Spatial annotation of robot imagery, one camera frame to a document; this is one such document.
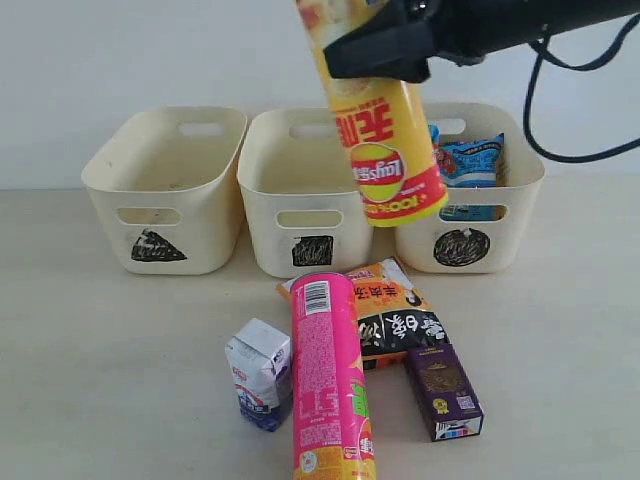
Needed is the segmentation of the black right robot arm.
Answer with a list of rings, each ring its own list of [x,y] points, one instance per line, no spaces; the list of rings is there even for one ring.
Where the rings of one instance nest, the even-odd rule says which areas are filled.
[[[390,1],[323,53],[335,79],[389,78],[422,83],[428,60],[458,66],[486,55],[639,12],[623,0]]]

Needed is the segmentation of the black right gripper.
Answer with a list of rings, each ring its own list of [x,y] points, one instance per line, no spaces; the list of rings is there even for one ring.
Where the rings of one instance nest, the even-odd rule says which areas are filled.
[[[542,1],[398,1],[324,48],[334,79],[430,77],[428,59],[476,65],[545,31]]]

